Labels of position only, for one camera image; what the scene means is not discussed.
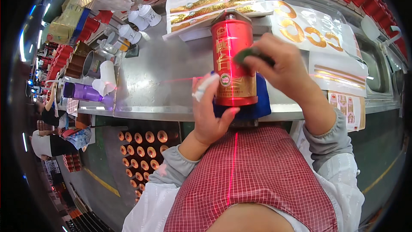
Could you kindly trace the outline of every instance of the hand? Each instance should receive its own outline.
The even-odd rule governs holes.
[[[196,92],[199,85],[210,76],[210,73],[208,73],[199,81],[193,77],[192,92]],[[193,98],[194,137],[206,147],[220,139],[227,132],[234,116],[240,110],[238,107],[231,107],[223,113],[222,118],[215,117],[212,101],[218,91],[218,86],[219,80],[215,80],[206,88],[200,102]]]
[[[248,56],[244,62],[252,71],[262,74],[270,84],[298,104],[310,98],[314,90],[320,90],[309,77],[299,49],[276,36],[265,33],[253,46],[275,61],[272,68],[260,58]]]

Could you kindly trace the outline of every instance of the worker's right hand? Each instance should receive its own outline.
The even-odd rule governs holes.
[[[252,71],[263,75],[270,84],[286,96],[300,104],[310,96],[313,90],[320,90],[318,85],[309,77],[299,49],[284,42],[272,34],[265,33],[253,44],[275,61],[272,68],[255,56],[248,56],[244,63]]]

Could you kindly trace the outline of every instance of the white plastic bottle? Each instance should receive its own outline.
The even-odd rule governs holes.
[[[127,11],[129,15],[129,22],[136,24],[139,31],[144,31],[149,23],[141,16],[139,16],[139,11]]]
[[[143,17],[150,26],[155,26],[162,20],[162,16],[156,13],[150,5],[139,4],[139,16]]]
[[[136,44],[142,37],[140,32],[133,30],[130,25],[118,25],[117,28],[119,29],[119,35],[125,39],[127,39],[131,44]]]

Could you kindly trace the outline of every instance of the red plaid apron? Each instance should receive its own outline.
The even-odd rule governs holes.
[[[180,188],[164,231],[206,231],[230,206],[267,204],[309,231],[337,231],[332,203],[280,126],[228,132]]]

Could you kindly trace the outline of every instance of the worker's left hand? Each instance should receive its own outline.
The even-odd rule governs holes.
[[[208,73],[199,81],[196,77],[193,77],[192,92],[195,93],[199,85],[210,76],[210,73]],[[206,88],[200,102],[193,98],[194,136],[206,146],[214,143],[227,132],[234,116],[240,110],[238,107],[231,107],[223,113],[222,118],[215,117],[212,101],[218,91],[218,86],[219,79],[214,80]]]

